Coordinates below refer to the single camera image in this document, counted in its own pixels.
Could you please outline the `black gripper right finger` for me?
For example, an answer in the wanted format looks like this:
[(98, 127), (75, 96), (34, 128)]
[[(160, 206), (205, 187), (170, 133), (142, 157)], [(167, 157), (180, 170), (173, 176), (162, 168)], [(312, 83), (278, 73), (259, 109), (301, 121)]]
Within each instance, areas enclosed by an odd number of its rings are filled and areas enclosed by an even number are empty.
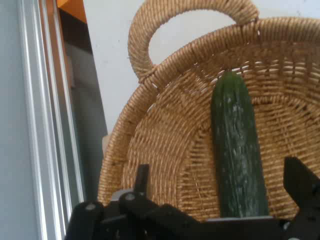
[(284, 240), (320, 238), (320, 178), (297, 157), (284, 160), (283, 186), (298, 206), (298, 212), (284, 231)]

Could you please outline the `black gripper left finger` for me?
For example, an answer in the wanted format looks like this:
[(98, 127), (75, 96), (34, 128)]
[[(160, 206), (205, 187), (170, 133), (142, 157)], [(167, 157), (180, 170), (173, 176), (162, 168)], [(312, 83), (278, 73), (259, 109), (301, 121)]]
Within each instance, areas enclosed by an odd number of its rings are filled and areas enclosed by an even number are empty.
[(67, 240), (200, 240), (201, 223), (177, 208), (147, 197), (149, 165), (141, 164), (133, 190), (107, 206), (87, 201), (73, 209)]

